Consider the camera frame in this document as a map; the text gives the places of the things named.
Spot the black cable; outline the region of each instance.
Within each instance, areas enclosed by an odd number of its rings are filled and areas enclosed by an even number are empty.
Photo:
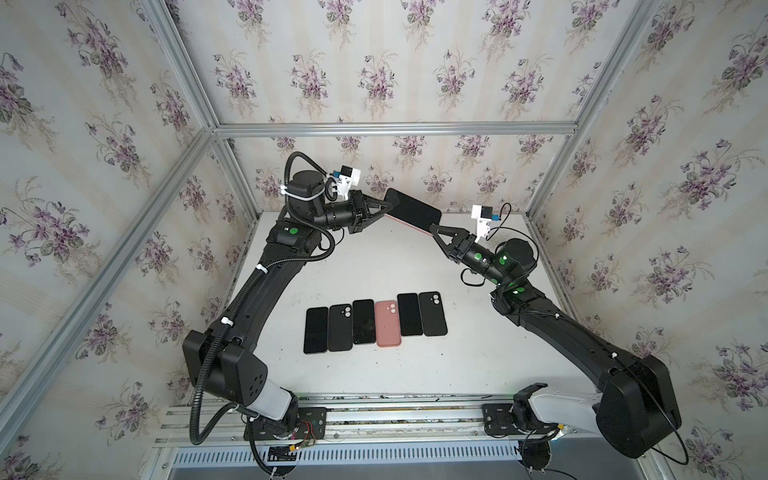
[[[469,270],[472,273],[475,273],[475,272],[472,271],[471,268],[465,268],[464,270],[462,270],[462,272],[458,275],[458,278],[462,279],[462,283],[464,283],[466,286],[483,286],[483,285],[485,285],[485,277],[483,277],[482,283],[467,283],[464,280],[464,272],[466,272],[467,270]]]
[[[667,413],[664,411],[664,409],[661,408],[661,405],[656,400],[656,397],[654,396],[654,394],[651,393],[650,390],[648,389],[648,387],[645,386],[645,383],[643,383],[643,381],[640,379],[640,377],[635,375],[634,372],[629,367],[624,365],[624,362],[619,360],[618,356],[616,358],[614,358],[614,360],[616,360],[619,363],[619,365],[624,367],[624,371],[628,372],[630,375],[632,375],[634,377],[635,380],[637,380],[637,383],[639,383],[640,386],[643,387],[643,390],[645,390],[645,392],[648,394],[648,396],[650,396],[650,399],[653,400],[654,404],[656,405],[656,408],[658,408],[659,412],[661,412],[661,415],[664,415],[664,418],[667,420],[667,423],[669,423],[670,427],[672,427],[672,432],[674,432],[675,436],[677,437],[677,441],[680,442],[680,446],[683,447],[683,453],[685,454],[685,460],[681,462],[680,460],[678,460],[676,458],[670,457],[669,455],[667,455],[666,453],[662,452],[661,450],[659,450],[659,449],[657,449],[655,447],[650,447],[650,449],[653,450],[654,452],[658,453],[659,455],[662,455],[663,457],[671,460],[672,462],[677,463],[678,465],[688,465],[688,462],[690,461],[690,457],[688,456],[688,449],[685,447],[685,442],[683,442],[683,437],[681,437],[680,433],[677,432],[677,428],[674,426],[674,424],[672,423],[672,420],[670,420],[669,416],[667,416]]]
[[[499,228],[499,227],[501,227],[502,225],[504,225],[504,222],[506,222],[506,221],[507,221],[507,219],[509,218],[509,215],[512,213],[512,205],[511,205],[509,202],[504,202],[504,203],[502,204],[502,207],[498,209],[498,217],[499,217],[499,218],[501,218],[501,217],[502,217],[502,212],[504,211],[504,205],[508,205],[508,206],[509,206],[509,211],[507,212],[507,216],[506,216],[506,217],[504,217],[504,220],[502,220],[502,222],[501,222],[501,223],[498,225],[498,227],[496,227],[496,229],[497,229],[496,231],[498,231],[498,228]],[[494,236],[494,235],[496,235],[496,232],[494,232],[494,233],[491,233],[491,235],[490,235],[490,236],[488,236],[488,237],[486,237],[485,239],[486,239],[486,240],[490,240],[491,238],[493,238],[493,236]]]

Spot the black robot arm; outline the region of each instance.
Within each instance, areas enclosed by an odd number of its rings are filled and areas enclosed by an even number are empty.
[[[462,228],[432,225],[430,231],[449,259],[497,285],[491,293],[496,311],[552,345],[602,392],[592,408],[600,433],[619,452],[637,458],[680,428],[667,366],[654,356],[641,359],[605,341],[533,287],[527,277],[536,260],[528,242],[511,239],[493,253]]]

